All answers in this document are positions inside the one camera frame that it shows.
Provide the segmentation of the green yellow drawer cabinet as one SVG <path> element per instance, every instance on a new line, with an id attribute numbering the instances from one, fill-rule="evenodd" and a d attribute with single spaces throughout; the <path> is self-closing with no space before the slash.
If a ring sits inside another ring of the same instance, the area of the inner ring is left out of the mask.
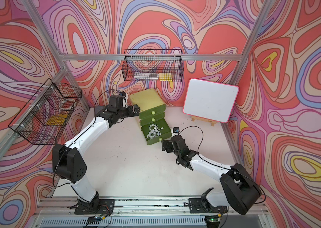
<path id="1" fill-rule="evenodd" d="M 140 108 L 139 126 L 147 145 L 152 145 L 172 136 L 172 130 L 165 120 L 166 104 L 163 102 L 158 92 L 151 88 L 130 95 L 132 105 L 138 105 Z M 156 124 L 161 130 L 161 136 L 150 139 L 147 138 L 149 126 Z"/>

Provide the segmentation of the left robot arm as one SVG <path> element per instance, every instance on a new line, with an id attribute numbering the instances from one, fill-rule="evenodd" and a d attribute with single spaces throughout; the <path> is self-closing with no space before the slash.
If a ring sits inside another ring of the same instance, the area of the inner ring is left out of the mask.
<path id="1" fill-rule="evenodd" d="M 140 108 L 137 105 L 128 106 L 128 95 L 125 92 L 112 95 L 109 104 L 95 107 L 93 120 L 80 133 L 65 144 L 56 144 L 52 148 L 54 174 L 77 194 L 77 204 L 73 207 L 76 209 L 75 214 L 100 213 L 102 207 L 99 194 L 86 175 L 85 152 L 113 125 L 139 114 Z"/>

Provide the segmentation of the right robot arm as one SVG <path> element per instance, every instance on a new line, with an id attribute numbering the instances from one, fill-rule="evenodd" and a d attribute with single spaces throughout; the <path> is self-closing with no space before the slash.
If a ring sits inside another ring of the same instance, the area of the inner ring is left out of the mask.
<path id="1" fill-rule="evenodd" d="M 176 164 L 220 182 L 223 188 L 221 192 L 210 188 L 203 194 L 202 198 L 207 205 L 214 208 L 229 206 L 237 213 L 246 215 L 262 196 L 261 188 L 241 164 L 225 165 L 210 160 L 189 149 L 180 135 L 175 135 L 170 140 L 162 140 L 161 143 L 163 151 L 175 154 Z"/>

